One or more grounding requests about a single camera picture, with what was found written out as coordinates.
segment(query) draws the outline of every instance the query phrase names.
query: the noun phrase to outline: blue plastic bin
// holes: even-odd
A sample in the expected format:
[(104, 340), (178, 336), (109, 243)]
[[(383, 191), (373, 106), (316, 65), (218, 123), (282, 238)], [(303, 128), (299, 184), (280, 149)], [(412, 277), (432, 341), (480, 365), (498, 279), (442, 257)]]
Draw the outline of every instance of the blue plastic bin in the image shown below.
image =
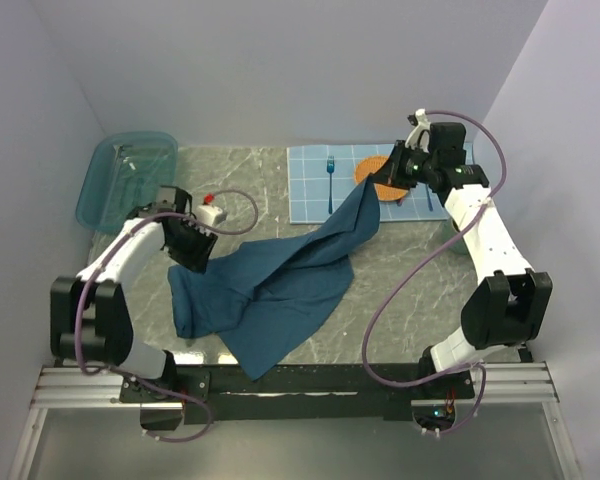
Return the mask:
[(129, 212), (172, 185), (178, 143), (161, 132), (130, 132), (103, 140), (93, 153), (76, 207), (81, 225), (116, 234)]

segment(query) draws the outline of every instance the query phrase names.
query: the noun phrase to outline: cable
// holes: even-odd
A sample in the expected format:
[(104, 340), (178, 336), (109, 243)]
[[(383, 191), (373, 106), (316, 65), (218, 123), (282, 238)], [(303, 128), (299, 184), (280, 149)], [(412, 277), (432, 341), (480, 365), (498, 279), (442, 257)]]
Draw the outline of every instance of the cable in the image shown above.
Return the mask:
[[(459, 373), (459, 372), (462, 372), (465, 370), (469, 370), (470, 368), (473, 367), (473, 365), (462, 364), (462, 365), (448, 368), (441, 372), (434, 373), (433, 375), (429, 375), (427, 377), (424, 377), (424, 378), (421, 378), (418, 380), (413, 380), (413, 381), (409, 381), (409, 382), (397, 382), (397, 381), (392, 381), (392, 380), (383, 378), (380, 375), (378, 375), (376, 372), (373, 371), (373, 369), (371, 368), (371, 365), (369, 364), (369, 359), (367, 358), (367, 350), (369, 347), (369, 339), (371, 338), (371, 332), (373, 331), (373, 328), (375, 327), (376, 323), (378, 322), (380, 315), (382, 314), (384, 309), (387, 307), (387, 305), (389, 305), (391, 300), (393, 300), (393, 298), (398, 294), (398, 292), (400, 292), (400, 290), (402, 290), (402, 288), (407, 284), (407, 282), (409, 280), (411, 280), (420, 270), (422, 270), (422, 268), (424, 268), (431, 260), (433, 260), (438, 255), (440, 255), (442, 252), (447, 250), (454, 243), (460, 241), (460, 239), (462, 239), (462, 237), (469, 230), (471, 230), (476, 225), (476, 223), (478, 223), (478, 221), (484, 214), (485, 210), (487, 209), (487, 206), (488, 206), (487, 201), (492, 199), (500, 191), (500, 189), (504, 185), (504, 182), (507, 179), (507, 162), (506, 162), (506, 159), (504, 156), (504, 152), (502, 151), (502, 148), (500, 148), (500, 144), (498, 144), (498, 141), (491, 134), (491, 132), (489, 132), (489, 130), (487, 130), (487, 128), (484, 125), (482, 125), (480, 122), (478, 122), (477, 120), (474, 120), (471, 117), (468, 117), (461, 113), (448, 111), (448, 110), (431, 110), (431, 111), (427, 111), (426, 113), (429, 115), (448, 115), (451, 117), (457, 117), (457, 118), (465, 120), (466, 122), (469, 122), (472, 125), (476, 126), (482, 133), (484, 133), (486, 135), (486, 137), (491, 141), (491, 143), (495, 147), (496, 152), (498, 153), (498, 158), (500, 159), (502, 173), (500, 176), (500, 180), (498, 181), (496, 186), (491, 190), (491, 193), (485, 199), (486, 201), (483, 202), (482, 206), (476, 213), (476, 216), (473, 218), (473, 220), (471, 220), (471, 222), (469, 222), (469, 224), (466, 227), (464, 227), (462, 230), (460, 230), (458, 233), (456, 233), (453, 237), (451, 237), (445, 243), (443, 243), (438, 248), (436, 248), (430, 255), (425, 257), (411, 271), (409, 271), (407, 273), (407, 275), (398, 283), (398, 285), (395, 286), (395, 288), (389, 293), (389, 295), (387, 295), (387, 297), (382, 301), (382, 303), (380, 304), (378, 309), (375, 311), (375, 313), (371, 317), (371, 320), (369, 321), (369, 325), (367, 325), (367, 329), (365, 330), (364, 337), (362, 339), (362, 364), (363, 364), (366, 372), (369, 374), (369, 376), (371, 376), (371, 378), (376, 380), (378, 383), (381, 383), (382, 385), (386, 385), (388, 387), (394, 387), (394, 388), (416, 387), (418, 385), (422, 385), (423, 383), (428, 383), (432, 380), (443, 377), (445, 375), (448, 375), (451, 373)], [(482, 383), (481, 383), (480, 393), (478, 394), (478, 397), (476, 398), (476, 403), (474, 404), (473, 408), (471, 409), (471, 411), (469, 412), (469, 415), (467, 415), (467, 417), (463, 418), (462, 421), (460, 421), (459, 423), (454, 425), (449, 430), (446, 430), (446, 431), (440, 432), (440, 433), (451, 433), (451, 432), (457, 430), (459, 427), (464, 425), (469, 420), (469, 418), (471, 418), (471, 416), (473, 416), (473, 414), (478, 410), (478, 407), (480, 406), (480, 402), (482, 401), (482, 397), (484, 395), (484, 389), (486, 387), (486, 370), (485, 370), (484, 366), (482, 366), (481, 364), (476, 364), (475, 366), (477, 366), (478, 368), (480, 368), (482, 370)]]
[[(225, 194), (225, 193), (237, 193), (237, 194), (245, 197), (247, 200), (249, 200), (249, 202), (253, 206), (253, 212), (254, 212), (253, 221), (251, 222), (251, 224), (249, 224), (249, 226), (247, 226), (241, 230), (236, 230), (236, 231), (221, 230), (219, 228), (205, 225), (204, 223), (200, 222), (196, 218), (194, 218), (190, 215), (184, 214), (184, 213), (162, 212), (162, 213), (157, 213), (155, 215), (147, 217), (147, 218), (143, 219), (142, 221), (138, 222), (125, 235), (120, 237), (116, 243), (113, 244), (113, 246), (111, 247), (111, 250), (109, 250), (109, 253), (107, 253), (107, 255), (102, 259), (102, 261), (100, 262), (100, 265), (98, 265), (94, 269), (91, 276), (85, 282), (85, 284), (82, 288), (82, 292), (80, 293), (80, 298), (78, 299), (73, 346), (74, 346), (74, 350), (75, 350), (76, 361), (78, 363), (78, 366), (80, 367), (80, 370), (82, 371), (82, 373), (84, 375), (89, 375), (89, 376), (96, 375), (96, 374), (100, 373), (102, 370), (108, 368), (107, 366), (100, 366), (100, 367), (96, 367), (95, 370), (88, 370), (87, 364), (85, 362), (84, 355), (82, 352), (82, 317), (84, 315), (84, 310), (86, 307), (87, 296), (89, 294), (89, 291), (91, 290), (91, 287), (93, 286), (93, 284), (95, 283), (97, 278), (104, 271), (106, 266), (109, 264), (109, 262), (111, 262), (113, 257), (115, 257), (115, 255), (120, 251), (120, 249), (125, 245), (125, 243), (127, 243), (136, 233), (138, 233), (146, 225), (148, 225), (160, 218), (166, 218), (166, 217), (180, 218), (182, 220), (186, 220), (189, 223), (203, 227), (210, 232), (221, 234), (221, 235), (241, 235), (243, 233), (247, 233), (248, 231), (253, 229), (253, 227), (255, 227), (256, 224), (258, 223), (258, 205), (256, 204), (256, 201), (248, 193), (243, 192), (241, 190), (232, 189), (232, 188), (225, 189), (225, 190), (219, 190), (218, 192), (214, 193), (213, 195), (217, 196), (217, 195), (221, 195), (221, 194)], [(110, 370), (114, 373), (118, 373), (123, 376), (125, 376), (125, 375), (132, 376), (133, 375), (129, 372), (125, 372), (116, 367), (112, 367), (112, 368), (110, 368)], [(138, 381), (138, 383), (140, 383), (141, 385), (143, 385), (144, 387), (146, 387), (150, 390), (153, 390), (154, 392), (161, 393), (163, 395), (168, 395), (170, 397), (178, 398), (178, 399), (184, 400), (186, 402), (195, 403), (196, 405), (202, 407), (207, 412), (206, 425), (198, 433), (196, 433), (194, 435), (191, 435), (189, 437), (183, 437), (183, 438), (169, 438), (169, 437), (161, 437), (154, 432), (147, 432), (147, 434), (149, 436), (151, 436), (152, 438), (155, 438), (156, 440), (159, 440), (162, 442), (168, 442), (168, 443), (188, 442), (190, 440), (195, 440), (196, 438), (200, 438), (202, 435), (204, 435), (209, 430), (209, 428), (211, 428), (211, 424), (213, 423), (213, 414), (211, 412), (211, 409), (208, 407), (208, 405), (205, 404), (199, 398), (158, 387), (157, 385), (154, 385), (153, 383), (151, 383), (145, 379), (142, 379), (142, 378), (136, 377), (136, 380)]]

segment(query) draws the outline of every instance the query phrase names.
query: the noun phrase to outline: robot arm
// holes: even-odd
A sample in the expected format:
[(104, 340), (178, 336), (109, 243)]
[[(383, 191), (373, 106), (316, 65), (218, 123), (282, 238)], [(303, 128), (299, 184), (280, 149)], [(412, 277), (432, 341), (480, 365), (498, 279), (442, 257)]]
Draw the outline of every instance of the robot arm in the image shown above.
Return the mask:
[(491, 189), (482, 168), (466, 165), (464, 126), (430, 123), (422, 109), (409, 120), (415, 128), (406, 141), (395, 143), (372, 180), (404, 189), (424, 183), (438, 195), (458, 230), (487, 204), (481, 219), (464, 236), (478, 288), (462, 309), (461, 326), (425, 350), (420, 363), (426, 374), (472, 363), (536, 338), (552, 283), (547, 273), (535, 272), (516, 248), (489, 197)]
[(191, 195), (177, 187), (161, 187), (156, 201), (135, 209), (122, 232), (98, 259), (76, 277), (59, 277), (51, 288), (51, 350), (61, 358), (75, 358), (75, 318), (82, 290), (100, 270), (83, 315), (82, 349), (87, 361), (102, 362), (139, 377), (173, 386), (175, 361), (170, 352), (156, 349), (135, 337), (124, 297), (136, 276), (158, 251), (195, 272), (204, 272), (217, 236), (181, 218), (163, 217), (135, 233), (102, 268), (104, 258), (131, 229), (148, 216), (163, 212), (191, 213), (215, 227), (226, 212), (205, 202), (191, 211)]

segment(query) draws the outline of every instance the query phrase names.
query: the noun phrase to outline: gray marble countertop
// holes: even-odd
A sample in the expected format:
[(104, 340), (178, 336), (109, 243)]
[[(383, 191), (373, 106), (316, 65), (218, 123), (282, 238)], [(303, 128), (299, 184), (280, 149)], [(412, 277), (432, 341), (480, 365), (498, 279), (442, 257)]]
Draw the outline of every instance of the gray marble countertop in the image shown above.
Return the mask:
[[(257, 226), (240, 237), (221, 236), (212, 257), (235, 251), (240, 243), (306, 233), (316, 226), (290, 225), (287, 161), (284, 148), (181, 148), (176, 184), (201, 200), (221, 188), (240, 188), (254, 196), (260, 208)], [(246, 226), (251, 207), (237, 195), (218, 197), (229, 211), (223, 228)], [(441, 243), (441, 222), (382, 223), (380, 231), (351, 256), (355, 280), (322, 328), (284, 359), (284, 363), (358, 363), (360, 344), (374, 311), (389, 291)], [(111, 242), (96, 234), (89, 260)], [(167, 349), (178, 363), (235, 363), (215, 335), (195, 340), (178, 338), (173, 326), (167, 255), (155, 255), (125, 292), (134, 331), (145, 342)], [(373, 362), (413, 362), (422, 351), (452, 333), (460, 324), (460, 310), (476, 286), (468, 256), (445, 252), (407, 284), (387, 307), (372, 334)], [(514, 349), (489, 361), (519, 361)]]

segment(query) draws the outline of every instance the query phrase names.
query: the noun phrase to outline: blue checkered mat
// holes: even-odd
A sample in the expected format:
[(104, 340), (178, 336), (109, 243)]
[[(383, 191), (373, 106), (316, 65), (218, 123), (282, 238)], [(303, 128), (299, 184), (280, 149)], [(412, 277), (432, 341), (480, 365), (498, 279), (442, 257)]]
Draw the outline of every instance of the blue checkered mat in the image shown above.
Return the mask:
[[(333, 172), (333, 209), (347, 198), (355, 187), (353, 172), (356, 165), (372, 155), (389, 155), (387, 145), (305, 145), (287, 149), (289, 169), (289, 217), (291, 223), (323, 223), (329, 218), (329, 174), (327, 157), (335, 158)], [(465, 143), (467, 163), (473, 163), (473, 146)], [(437, 195), (424, 185), (418, 185), (398, 205), (380, 205), (381, 222), (446, 220), (447, 212)]]

